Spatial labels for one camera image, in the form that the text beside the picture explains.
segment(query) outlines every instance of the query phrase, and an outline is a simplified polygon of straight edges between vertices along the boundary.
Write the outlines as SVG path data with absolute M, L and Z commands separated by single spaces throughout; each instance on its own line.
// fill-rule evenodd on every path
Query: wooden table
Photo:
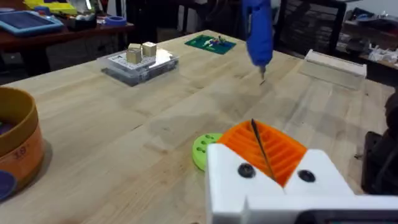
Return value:
M 0 0 L 0 7 L 11 7 L 15 10 L 31 10 L 22 0 Z M 45 48 L 70 40 L 88 38 L 98 35 L 110 35 L 134 30 L 134 25 L 111 27 L 97 24 L 95 29 L 69 31 L 65 26 L 61 32 L 42 34 L 35 37 L 16 37 L 0 29 L 0 51 L 20 52 L 29 75 L 39 75 L 50 71 Z
M 243 41 L 227 37 L 237 45 L 218 55 L 184 44 L 197 35 L 160 43 L 179 69 L 135 87 L 98 62 L 8 84 L 36 99 L 46 158 L 35 183 L 0 205 L 1 223 L 204 224 L 193 141 L 251 118 L 325 150 L 361 193 L 353 156 L 367 131 L 385 130 L 392 88 L 366 80 L 351 91 L 298 73 L 302 60 L 278 52 L 259 86 Z

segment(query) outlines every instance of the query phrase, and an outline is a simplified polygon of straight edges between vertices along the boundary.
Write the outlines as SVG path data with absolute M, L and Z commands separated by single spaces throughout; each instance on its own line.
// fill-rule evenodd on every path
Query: plastic case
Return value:
M 126 61 L 126 51 L 107 55 L 99 59 L 106 65 L 102 71 L 120 80 L 129 86 L 134 86 L 175 69 L 178 65 L 178 57 L 167 50 L 157 49 L 156 57 L 142 56 L 142 62 L 138 64 Z

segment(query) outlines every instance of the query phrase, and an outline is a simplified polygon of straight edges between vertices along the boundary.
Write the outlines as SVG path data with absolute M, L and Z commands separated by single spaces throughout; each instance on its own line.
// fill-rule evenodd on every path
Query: desk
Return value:
M 217 36 L 204 31 L 201 34 Z M 360 193 L 364 135 L 385 128 L 393 88 L 359 91 L 297 72 L 303 60 L 274 52 L 267 82 L 243 41 L 225 55 L 189 47 L 198 34 L 159 44 L 179 68 L 129 87 L 88 62 L 8 86 L 31 93 L 45 139 L 35 184 L 0 205 L 9 223 L 205 223 L 205 175 L 193 141 L 255 118 L 325 150 Z
M 0 0 L 0 7 L 12 7 L 17 10 L 28 10 L 21 0 Z M 65 26 L 61 32 L 28 38 L 15 37 L 4 30 L 0 30 L 0 50 L 21 52 L 29 75 L 39 75 L 50 71 L 50 65 L 45 52 L 45 48 L 49 45 L 96 35 L 129 32 L 133 29 L 134 26 L 132 24 L 128 24 L 124 27 L 107 27 L 98 24 L 95 29 L 73 32 L 69 31 Z

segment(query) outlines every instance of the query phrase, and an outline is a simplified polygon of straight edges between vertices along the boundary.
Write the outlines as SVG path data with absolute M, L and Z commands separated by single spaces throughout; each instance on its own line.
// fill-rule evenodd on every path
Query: small cube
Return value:
M 142 61 L 141 50 L 130 50 L 126 51 L 126 60 L 129 63 L 138 64 Z
M 129 50 L 141 49 L 141 44 L 129 44 Z
M 156 56 L 156 44 L 151 42 L 146 42 L 142 44 L 142 54 L 146 57 L 155 57 Z

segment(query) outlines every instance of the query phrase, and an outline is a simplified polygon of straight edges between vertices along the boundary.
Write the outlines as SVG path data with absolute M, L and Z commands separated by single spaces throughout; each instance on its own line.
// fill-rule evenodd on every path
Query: green circuit board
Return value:
M 209 35 L 199 35 L 196 38 L 189 40 L 185 44 L 221 55 L 225 54 L 236 45 L 235 43 L 229 41 L 225 41 L 222 44 L 213 44 L 212 46 L 210 46 L 209 44 L 205 45 L 205 42 L 211 39 L 214 39 L 214 37 Z

